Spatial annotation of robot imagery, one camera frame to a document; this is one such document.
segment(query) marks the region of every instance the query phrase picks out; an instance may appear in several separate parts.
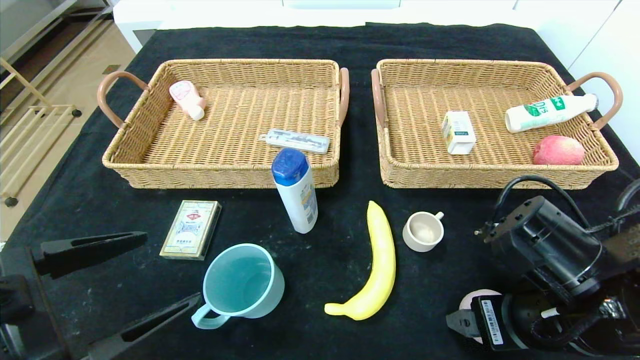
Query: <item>rack wheel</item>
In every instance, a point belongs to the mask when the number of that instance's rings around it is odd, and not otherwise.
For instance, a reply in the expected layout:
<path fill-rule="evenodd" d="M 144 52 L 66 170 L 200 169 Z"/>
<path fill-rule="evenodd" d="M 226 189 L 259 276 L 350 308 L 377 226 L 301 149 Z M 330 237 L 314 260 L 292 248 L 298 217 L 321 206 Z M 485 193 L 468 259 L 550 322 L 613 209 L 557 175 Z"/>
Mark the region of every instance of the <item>rack wheel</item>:
<path fill-rule="evenodd" d="M 6 205 L 7 208 L 12 208 L 17 204 L 18 204 L 18 199 L 16 199 L 15 197 L 8 197 L 4 200 L 4 205 Z"/>

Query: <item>small white cup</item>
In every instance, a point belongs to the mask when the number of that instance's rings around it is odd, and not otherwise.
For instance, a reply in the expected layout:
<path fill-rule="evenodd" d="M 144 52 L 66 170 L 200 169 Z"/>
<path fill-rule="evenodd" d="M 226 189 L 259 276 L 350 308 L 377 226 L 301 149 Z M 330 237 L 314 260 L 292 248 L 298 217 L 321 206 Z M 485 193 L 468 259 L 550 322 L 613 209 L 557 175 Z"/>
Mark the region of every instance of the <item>small white cup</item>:
<path fill-rule="evenodd" d="M 425 211 L 411 215 L 402 230 L 406 246 L 417 252 L 427 252 L 438 245 L 444 235 L 440 221 L 443 216 L 442 212 L 434 215 Z"/>

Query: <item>pink bottle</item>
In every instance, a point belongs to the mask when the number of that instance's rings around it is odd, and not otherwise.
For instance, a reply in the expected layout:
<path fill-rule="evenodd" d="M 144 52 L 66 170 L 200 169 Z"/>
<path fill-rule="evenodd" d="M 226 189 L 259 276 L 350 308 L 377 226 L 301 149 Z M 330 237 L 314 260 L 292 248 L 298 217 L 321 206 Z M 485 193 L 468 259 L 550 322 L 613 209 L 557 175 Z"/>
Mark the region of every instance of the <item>pink bottle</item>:
<path fill-rule="evenodd" d="M 192 82 L 178 81 L 169 87 L 169 93 L 173 100 L 180 105 L 185 115 L 189 115 L 193 120 L 202 119 L 207 103 L 204 98 L 200 97 L 198 89 Z"/>

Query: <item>red apple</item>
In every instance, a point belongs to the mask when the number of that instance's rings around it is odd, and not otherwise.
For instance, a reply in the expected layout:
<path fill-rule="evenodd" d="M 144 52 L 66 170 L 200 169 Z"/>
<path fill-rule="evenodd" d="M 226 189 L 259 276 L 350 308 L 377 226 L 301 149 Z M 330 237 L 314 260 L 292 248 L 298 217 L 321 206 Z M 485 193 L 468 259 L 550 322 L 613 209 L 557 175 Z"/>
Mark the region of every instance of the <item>red apple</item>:
<path fill-rule="evenodd" d="M 533 163 L 537 165 L 580 165 L 582 159 L 582 144 L 566 136 L 547 136 L 533 150 Z"/>

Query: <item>pink object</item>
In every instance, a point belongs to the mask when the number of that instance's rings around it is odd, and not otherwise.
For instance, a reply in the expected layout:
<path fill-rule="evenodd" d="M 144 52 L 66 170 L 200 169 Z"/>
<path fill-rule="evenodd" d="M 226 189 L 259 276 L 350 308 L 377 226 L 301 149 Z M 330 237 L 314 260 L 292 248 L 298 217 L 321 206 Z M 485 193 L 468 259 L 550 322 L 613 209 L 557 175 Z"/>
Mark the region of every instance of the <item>pink object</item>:
<path fill-rule="evenodd" d="M 200 97 L 198 89 L 192 82 L 178 81 L 169 87 L 169 94 L 182 108 L 185 115 L 189 115 L 193 120 L 202 119 L 207 103 L 204 98 Z"/>
<path fill-rule="evenodd" d="M 533 163 L 536 165 L 580 165 L 583 159 L 582 144 L 566 136 L 547 136 L 533 150 Z"/>

